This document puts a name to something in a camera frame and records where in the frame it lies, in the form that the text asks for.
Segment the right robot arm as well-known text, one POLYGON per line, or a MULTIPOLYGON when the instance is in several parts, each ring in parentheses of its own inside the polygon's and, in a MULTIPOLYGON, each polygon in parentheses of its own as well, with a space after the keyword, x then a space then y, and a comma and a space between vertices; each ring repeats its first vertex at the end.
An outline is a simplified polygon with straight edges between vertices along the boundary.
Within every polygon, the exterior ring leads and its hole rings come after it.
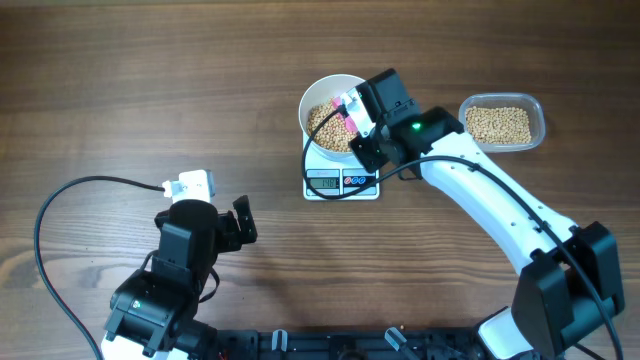
POLYGON ((350 146, 369 172, 392 162, 440 189, 498 244, 519 276, 511 306, 478 327, 496 359, 534 350, 556 359, 599 327, 623 356, 614 316, 624 308, 616 241, 602 224, 580 227, 538 201, 441 107, 422 111, 393 69, 340 97, 358 135, 350 146))

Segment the pink plastic measuring scoop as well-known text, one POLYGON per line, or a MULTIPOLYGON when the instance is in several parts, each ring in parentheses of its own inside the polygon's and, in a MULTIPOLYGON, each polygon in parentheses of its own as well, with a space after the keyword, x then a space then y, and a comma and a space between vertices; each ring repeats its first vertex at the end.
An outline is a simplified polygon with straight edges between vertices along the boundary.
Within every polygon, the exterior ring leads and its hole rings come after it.
POLYGON ((349 108, 357 103, 355 97, 333 97, 331 104, 334 109, 340 108, 339 118, 344 122, 345 128, 352 134, 357 134, 357 126, 349 114, 349 108))

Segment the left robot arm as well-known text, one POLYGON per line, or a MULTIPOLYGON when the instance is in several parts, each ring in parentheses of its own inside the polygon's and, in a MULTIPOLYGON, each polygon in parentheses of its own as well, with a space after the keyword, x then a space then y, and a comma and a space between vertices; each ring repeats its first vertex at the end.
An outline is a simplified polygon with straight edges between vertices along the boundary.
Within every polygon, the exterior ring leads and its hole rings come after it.
POLYGON ((103 357, 125 359, 217 359, 218 332, 199 322, 208 278, 220 282, 214 264, 221 253, 257 240, 247 196, 220 214, 209 202, 180 200, 156 215, 159 246, 110 300, 101 343, 103 357))

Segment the white digital kitchen scale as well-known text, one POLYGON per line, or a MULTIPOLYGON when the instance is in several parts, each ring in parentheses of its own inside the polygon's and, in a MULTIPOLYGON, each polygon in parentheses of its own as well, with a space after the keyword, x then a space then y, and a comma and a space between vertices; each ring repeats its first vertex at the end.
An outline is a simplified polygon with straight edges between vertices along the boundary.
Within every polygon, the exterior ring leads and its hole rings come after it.
POLYGON ((350 193, 380 177, 379 171, 368 172, 352 153, 329 151, 315 143, 306 153, 305 169, 312 187, 325 196, 350 193))

